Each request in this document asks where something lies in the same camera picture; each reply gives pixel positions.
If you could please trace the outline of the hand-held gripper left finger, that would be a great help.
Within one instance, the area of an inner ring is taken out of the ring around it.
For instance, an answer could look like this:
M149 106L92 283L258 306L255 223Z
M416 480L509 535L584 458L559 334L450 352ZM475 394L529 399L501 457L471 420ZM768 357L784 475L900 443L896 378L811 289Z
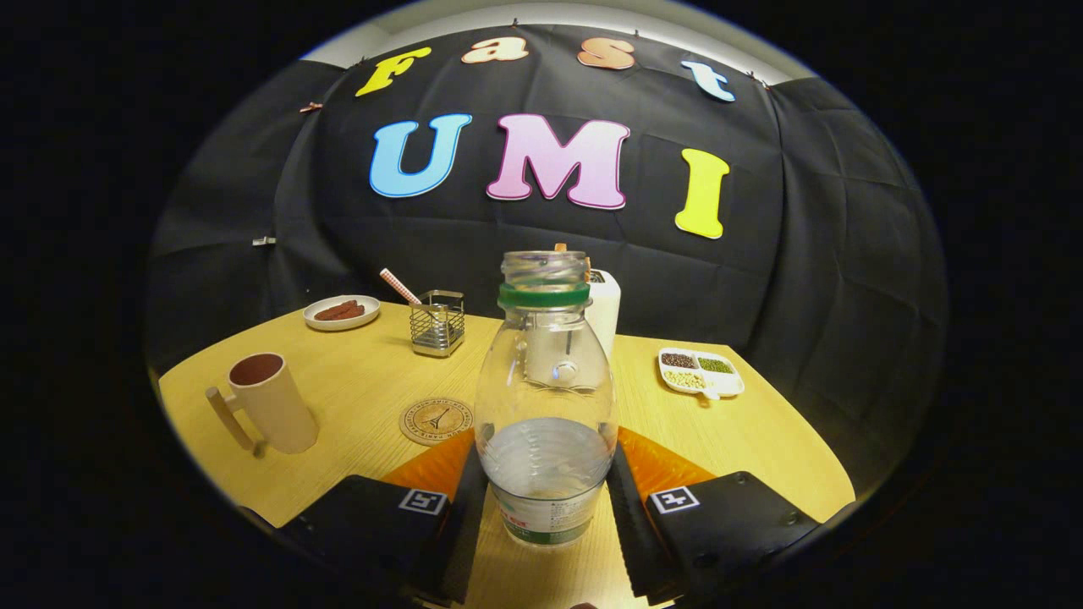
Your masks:
M486 493L467 429L379 480L347 475L275 536L337 575L412 601L464 604Z

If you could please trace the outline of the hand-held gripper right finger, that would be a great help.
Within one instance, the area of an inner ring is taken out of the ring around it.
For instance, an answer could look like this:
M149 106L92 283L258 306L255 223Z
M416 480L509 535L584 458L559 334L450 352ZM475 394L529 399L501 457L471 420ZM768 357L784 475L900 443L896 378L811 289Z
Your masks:
M822 524L747 471L715 475L619 428L606 474L632 594L706 606L769 585Z

